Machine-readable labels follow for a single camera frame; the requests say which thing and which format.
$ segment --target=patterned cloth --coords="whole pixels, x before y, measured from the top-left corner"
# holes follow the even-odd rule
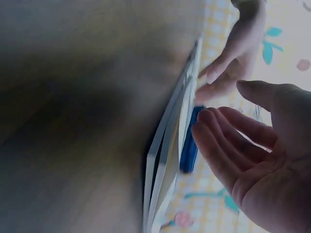
[[[267,28],[252,79],[293,83],[311,91],[311,0],[268,0],[266,7]],[[237,18],[238,12],[229,0],[207,0],[201,68],[221,53]],[[230,106],[271,125],[268,112],[237,92],[208,106]],[[200,154],[192,174],[178,175],[163,224],[162,233],[266,232],[237,208]]]

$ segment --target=blue object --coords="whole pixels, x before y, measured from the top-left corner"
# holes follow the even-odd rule
[[[205,109],[202,107],[194,107],[190,123],[187,129],[186,139],[181,152],[179,169],[184,173],[191,173],[194,169],[196,155],[198,153],[198,147],[196,146],[194,139],[191,134],[191,127],[196,123],[197,116],[201,110]]]

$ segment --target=stack of papers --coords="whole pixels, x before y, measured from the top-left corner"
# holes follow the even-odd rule
[[[143,233],[158,233],[172,198],[180,156],[194,108],[194,92],[201,59],[202,40],[190,53],[147,154]]]

